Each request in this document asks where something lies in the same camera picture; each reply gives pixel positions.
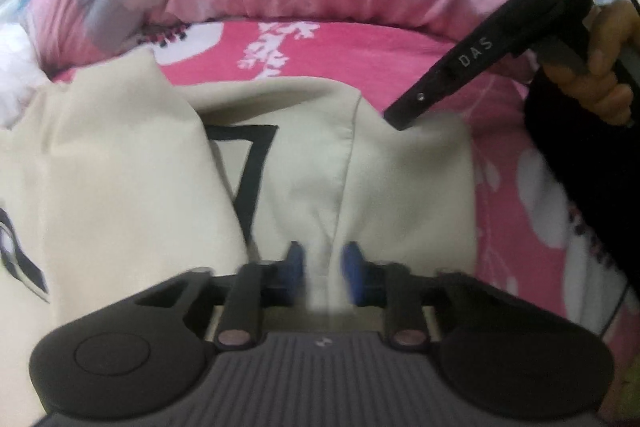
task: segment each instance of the ribbed gray panel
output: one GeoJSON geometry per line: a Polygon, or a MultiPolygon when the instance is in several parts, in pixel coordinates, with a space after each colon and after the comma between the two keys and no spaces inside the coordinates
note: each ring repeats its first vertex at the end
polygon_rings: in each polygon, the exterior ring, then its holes
{"type": "Polygon", "coordinates": [[[464,402],[422,355],[376,333],[270,333],[225,353],[188,397],[143,419],[90,423],[54,415],[38,427],[602,427],[592,415],[531,423],[464,402]]]}

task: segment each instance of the person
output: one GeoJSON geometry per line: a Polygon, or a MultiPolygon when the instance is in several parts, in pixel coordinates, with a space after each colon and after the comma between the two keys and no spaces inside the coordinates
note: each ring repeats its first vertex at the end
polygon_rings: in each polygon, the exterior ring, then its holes
{"type": "Polygon", "coordinates": [[[612,67],[623,44],[640,48],[640,16],[627,0],[591,28],[588,70],[542,64],[525,101],[525,124],[568,197],[640,292],[640,124],[633,93],[612,67]]]}

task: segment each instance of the black cable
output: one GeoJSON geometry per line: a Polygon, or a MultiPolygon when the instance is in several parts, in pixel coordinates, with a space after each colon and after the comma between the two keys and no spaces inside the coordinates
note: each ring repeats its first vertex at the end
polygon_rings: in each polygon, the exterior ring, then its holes
{"type": "Polygon", "coordinates": [[[616,307],[613,310],[613,313],[611,314],[611,316],[609,317],[609,320],[607,321],[607,323],[604,325],[604,328],[602,328],[602,331],[600,332],[600,338],[604,337],[604,335],[607,333],[607,331],[613,324],[613,321],[615,320],[616,315],[618,315],[620,308],[622,308],[622,304],[625,302],[626,294],[629,292],[630,288],[631,288],[631,284],[627,282],[625,285],[625,288],[622,290],[622,295],[620,295],[620,299],[618,300],[618,303],[616,304],[616,307]]]}

